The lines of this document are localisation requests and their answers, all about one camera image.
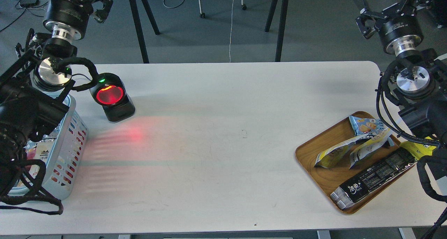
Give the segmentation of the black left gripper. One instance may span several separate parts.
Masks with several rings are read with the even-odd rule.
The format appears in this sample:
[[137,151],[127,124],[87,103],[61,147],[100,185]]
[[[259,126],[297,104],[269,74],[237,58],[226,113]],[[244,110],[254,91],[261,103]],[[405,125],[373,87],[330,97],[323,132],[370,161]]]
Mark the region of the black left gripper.
[[56,26],[68,27],[74,33],[75,40],[83,39],[89,16],[93,13],[98,23],[104,23],[113,5],[113,0],[94,0],[94,2],[100,2],[103,7],[93,13],[93,7],[88,0],[50,0],[43,26],[50,32]]

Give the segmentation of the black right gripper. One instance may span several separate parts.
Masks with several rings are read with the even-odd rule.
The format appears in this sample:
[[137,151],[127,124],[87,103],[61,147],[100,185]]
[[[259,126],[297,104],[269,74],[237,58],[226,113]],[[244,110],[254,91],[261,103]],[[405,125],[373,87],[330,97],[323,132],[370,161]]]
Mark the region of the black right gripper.
[[433,0],[405,0],[405,4],[394,3],[381,12],[371,10],[368,2],[361,4],[363,8],[356,24],[367,40],[378,32],[385,53],[400,55],[407,49],[415,50],[424,40],[416,18],[417,10],[432,9]]

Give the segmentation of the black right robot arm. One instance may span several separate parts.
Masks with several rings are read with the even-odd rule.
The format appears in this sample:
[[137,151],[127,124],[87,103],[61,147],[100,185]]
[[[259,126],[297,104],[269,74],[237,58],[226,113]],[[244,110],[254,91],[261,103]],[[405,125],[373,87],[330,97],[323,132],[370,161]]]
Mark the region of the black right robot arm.
[[419,51],[423,31],[418,9],[430,11],[436,23],[446,26],[446,0],[400,0],[379,12],[366,0],[353,0],[360,10],[356,24],[365,39],[378,33],[383,51],[395,56],[382,73],[376,109],[385,110],[393,132],[413,144],[434,147],[432,155],[417,162],[420,183],[431,198],[446,202],[446,194],[431,185],[426,165],[437,181],[446,179],[446,64],[432,48]]

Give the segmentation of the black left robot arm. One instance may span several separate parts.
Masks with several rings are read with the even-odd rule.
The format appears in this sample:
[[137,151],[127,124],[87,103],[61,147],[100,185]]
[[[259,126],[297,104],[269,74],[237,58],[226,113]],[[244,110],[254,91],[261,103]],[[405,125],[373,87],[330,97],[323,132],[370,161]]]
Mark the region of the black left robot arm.
[[87,58],[77,56],[74,40],[83,39],[92,15],[103,23],[113,0],[49,0],[43,26],[29,29],[17,61],[1,75],[1,209],[61,215],[63,205],[43,187],[46,163],[28,159],[27,142],[38,142],[69,111],[69,91],[97,85],[99,74]]

